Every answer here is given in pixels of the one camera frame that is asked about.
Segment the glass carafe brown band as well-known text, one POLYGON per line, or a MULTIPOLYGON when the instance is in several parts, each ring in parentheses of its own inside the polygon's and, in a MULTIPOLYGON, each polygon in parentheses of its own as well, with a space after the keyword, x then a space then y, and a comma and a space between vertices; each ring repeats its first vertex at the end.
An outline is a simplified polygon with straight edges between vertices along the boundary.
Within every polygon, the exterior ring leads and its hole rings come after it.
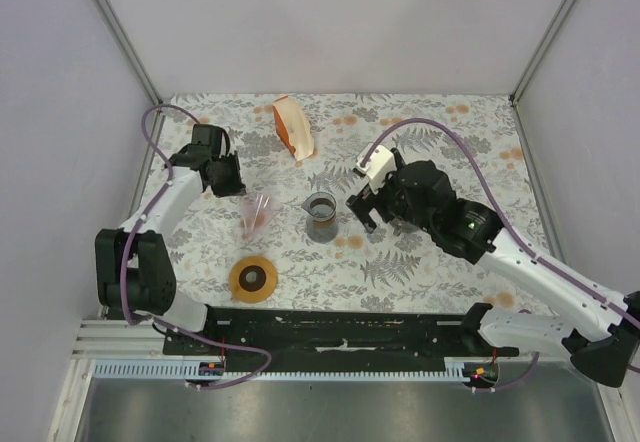
POLYGON ((315 192, 301 205, 307 212, 305 230, 307 236, 317 243, 329 243, 338 234, 336 219, 337 203, 328 192, 315 192))

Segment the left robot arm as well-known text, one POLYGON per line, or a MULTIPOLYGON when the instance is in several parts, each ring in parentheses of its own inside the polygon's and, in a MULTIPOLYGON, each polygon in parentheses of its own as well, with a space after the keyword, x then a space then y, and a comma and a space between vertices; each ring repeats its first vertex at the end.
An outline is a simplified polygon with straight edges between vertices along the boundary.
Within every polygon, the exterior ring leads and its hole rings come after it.
POLYGON ((216 197, 246 193, 238 154, 226 130, 196 124, 191 142, 164 160, 167 180, 116 229, 95 239, 100 303, 119 309, 130 324, 156 319, 186 330, 185 341, 198 354, 219 346, 220 330, 207 319, 207 306, 180 292, 166 239, 202 193, 216 197))

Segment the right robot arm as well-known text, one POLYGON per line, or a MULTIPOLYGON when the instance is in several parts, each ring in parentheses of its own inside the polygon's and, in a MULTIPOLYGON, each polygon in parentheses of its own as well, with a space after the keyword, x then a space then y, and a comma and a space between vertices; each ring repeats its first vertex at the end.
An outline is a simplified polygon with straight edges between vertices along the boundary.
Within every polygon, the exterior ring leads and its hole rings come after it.
POLYGON ((426 232, 444 253, 519 285, 553 310, 512 313, 476 303, 463 316, 458 343, 467 354, 538 352, 568 359, 591 380, 622 386, 639 347, 639 296, 623 295, 571 269, 532 244, 478 202, 457 197, 431 161, 407 163, 396 149, 368 145, 354 171, 367 183, 346 205, 373 232, 371 216, 426 232))

